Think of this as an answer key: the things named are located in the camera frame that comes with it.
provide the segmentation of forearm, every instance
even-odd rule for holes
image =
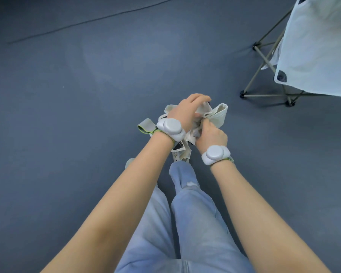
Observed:
[[[43,272],[112,272],[146,209],[173,141],[156,132]]]
[[[231,161],[217,162],[211,171],[242,246],[258,273],[329,272]]]

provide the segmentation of leg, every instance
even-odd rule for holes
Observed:
[[[234,243],[211,197],[198,184],[192,166],[173,163],[169,169],[176,188],[172,210],[182,259],[192,272],[254,272]]]
[[[115,272],[181,272],[170,214],[164,193],[156,187]]]

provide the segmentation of gray strap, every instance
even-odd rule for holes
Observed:
[[[146,118],[140,124],[138,124],[138,128],[141,133],[150,134],[157,129],[157,126],[152,122],[151,119]]]

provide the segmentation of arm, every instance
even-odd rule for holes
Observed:
[[[202,154],[209,146],[226,146],[227,135],[204,120],[196,145]],[[211,165],[211,171],[241,244],[258,273],[330,272],[231,161],[219,161]]]
[[[192,127],[197,107],[210,97],[193,94],[174,108],[168,118]],[[77,233],[42,273],[113,272],[150,200],[173,141],[156,132],[109,188]]]

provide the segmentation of hand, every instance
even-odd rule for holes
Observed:
[[[213,145],[227,146],[227,135],[211,123],[209,119],[203,119],[202,134],[196,141],[196,146],[202,155]]]
[[[188,132],[192,128],[192,123],[195,117],[200,115],[196,113],[197,108],[205,101],[210,101],[209,96],[202,94],[192,94],[188,98],[182,100],[177,107],[173,108],[167,118],[177,119],[181,122],[182,128],[185,132]]]

